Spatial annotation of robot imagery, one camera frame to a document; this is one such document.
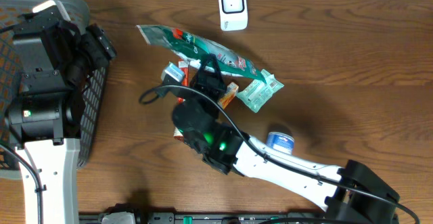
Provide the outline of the orange Kleenex tissue pack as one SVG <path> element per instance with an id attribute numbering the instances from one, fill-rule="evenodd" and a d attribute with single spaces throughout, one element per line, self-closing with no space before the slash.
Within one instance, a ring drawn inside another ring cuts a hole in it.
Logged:
<path id="1" fill-rule="evenodd" d="M 230 104 L 230 102 L 236 97 L 238 91 L 239 91 L 239 86 L 236 83 L 234 82 L 229 83 L 226 92 L 224 93 L 222 98 L 220 98 L 218 101 L 219 106 L 222 107 L 222 109 L 225 109 Z"/>

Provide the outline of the green 3M gloves package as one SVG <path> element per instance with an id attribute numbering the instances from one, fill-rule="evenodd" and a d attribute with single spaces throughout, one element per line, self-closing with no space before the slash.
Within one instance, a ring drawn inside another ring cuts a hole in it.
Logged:
<path id="1" fill-rule="evenodd" d="M 206 56 L 214 55 L 221 74 L 266 81 L 252 61 L 219 43 L 163 25 L 138 25 L 137 28 L 148 45 L 169 49 L 194 68 L 199 68 Z"/>

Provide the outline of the red box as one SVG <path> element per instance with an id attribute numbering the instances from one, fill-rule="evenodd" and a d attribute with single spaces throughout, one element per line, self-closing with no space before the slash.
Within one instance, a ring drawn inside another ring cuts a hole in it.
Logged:
<path id="1" fill-rule="evenodd" d="M 184 62 L 183 60 L 178 61 L 178 67 L 184 73 L 184 78 L 182 80 L 182 85 L 188 87 L 189 86 L 189 64 Z"/>

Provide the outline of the mint green wipes pack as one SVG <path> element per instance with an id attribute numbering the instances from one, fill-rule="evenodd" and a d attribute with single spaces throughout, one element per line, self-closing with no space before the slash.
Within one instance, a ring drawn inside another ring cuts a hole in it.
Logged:
<path id="1" fill-rule="evenodd" d="M 264 76 L 265 82 L 254 79 L 236 95 L 254 113 L 257 113 L 272 98 L 274 93 L 284 87 L 283 83 L 280 83 L 275 75 L 267 70 L 262 69 L 261 74 Z"/>

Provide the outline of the green lid jar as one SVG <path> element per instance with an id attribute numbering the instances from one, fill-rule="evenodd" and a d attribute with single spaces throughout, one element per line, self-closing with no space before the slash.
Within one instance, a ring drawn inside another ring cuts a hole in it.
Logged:
<path id="1" fill-rule="evenodd" d="M 173 137 L 181 142 L 184 142 L 184 136 L 182 134 L 182 132 L 180 130 L 178 130 L 178 128 L 175 127 L 174 133 L 173 133 Z"/>

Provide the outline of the white cotton swab tub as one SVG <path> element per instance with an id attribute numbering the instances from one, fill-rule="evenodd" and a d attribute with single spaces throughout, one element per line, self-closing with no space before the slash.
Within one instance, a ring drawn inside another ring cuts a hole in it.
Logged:
<path id="1" fill-rule="evenodd" d="M 274 150 L 292 155 L 294 149 L 294 138 L 280 132 L 270 132 L 267 136 L 266 145 Z"/>

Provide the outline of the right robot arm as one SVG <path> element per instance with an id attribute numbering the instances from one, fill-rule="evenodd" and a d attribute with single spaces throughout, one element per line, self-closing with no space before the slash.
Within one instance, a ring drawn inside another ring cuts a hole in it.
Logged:
<path id="1" fill-rule="evenodd" d="M 183 84 L 187 72 L 170 64 L 166 75 L 176 84 L 173 93 L 183 98 L 172 120 L 184 142 L 212 168 L 268 181 L 294 192 L 321 208 L 327 223 L 396 223 L 400 196 L 366 165 L 349 160 L 344 167 L 319 164 L 295 157 L 293 139 L 273 134 L 265 143 L 223 124 L 218 115 L 219 95 L 227 90 L 219 70 L 201 68 L 191 86 Z"/>

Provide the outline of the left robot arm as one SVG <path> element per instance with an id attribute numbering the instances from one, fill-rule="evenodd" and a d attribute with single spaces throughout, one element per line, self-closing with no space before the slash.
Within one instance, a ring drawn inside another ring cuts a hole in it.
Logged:
<path id="1" fill-rule="evenodd" d="M 7 153 L 19 164 L 27 223 L 78 223 L 76 174 L 85 91 L 116 50 L 96 24 L 80 29 L 62 3 L 34 7 L 13 27 L 26 90 L 5 113 Z"/>

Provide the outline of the white barcode scanner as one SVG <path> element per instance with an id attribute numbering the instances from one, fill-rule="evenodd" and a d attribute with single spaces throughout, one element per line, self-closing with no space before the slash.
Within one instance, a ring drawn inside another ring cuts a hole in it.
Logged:
<path id="1" fill-rule="evenodd" d="M 244 30 L 248 26 L 247 0 L 219 0 L 221 30 Z"/>

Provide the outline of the grey plastic shopping basket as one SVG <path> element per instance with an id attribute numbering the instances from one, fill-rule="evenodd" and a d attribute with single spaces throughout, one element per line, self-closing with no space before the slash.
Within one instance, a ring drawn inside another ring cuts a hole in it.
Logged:
<path id="1" fill-rule="evenodd" d="M 1 27 L 18 24 L 22 14 L 30 13 L 33 7 L 48 0 L 1 0 Z M 58 0 L 62 2 L 72 23 L 81 31 L 90 24 L 90 12 L 83 0 Z M 7 107 L 21 91 L 27 90 L 22 84 L 23 67 L 16 48 L 12 43 L 13 34 L 1 34 L 1 143 L 7 144 L 9 131 L 5 126 L 4 116 Z M 86 104 L 81 118 L 81 150 L 77 168 L 83 169 L 89 161 L 93 139 L 97 128 L 97 119 L 101 108 L 108 70 L 100 68 L 90 78 L 90 88 L 83 95 Z"/>

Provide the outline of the black mounting rail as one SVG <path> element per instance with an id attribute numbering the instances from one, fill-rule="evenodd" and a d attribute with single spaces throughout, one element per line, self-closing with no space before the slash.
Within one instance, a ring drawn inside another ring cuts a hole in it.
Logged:
<path id="1" fill-rule="evenodd" d="M 208 213 L 173 213 L 173 212 L 150 212 L 143 215 L 139 223 L 149 224 L 221 224 L 221 223 L 262 223 L 272 219 L 282 218 L 319 218 L 323 214 L 317 212 L 289 212 L 289 213 L 230 213 L 230 214 L 208 214 Z"/>

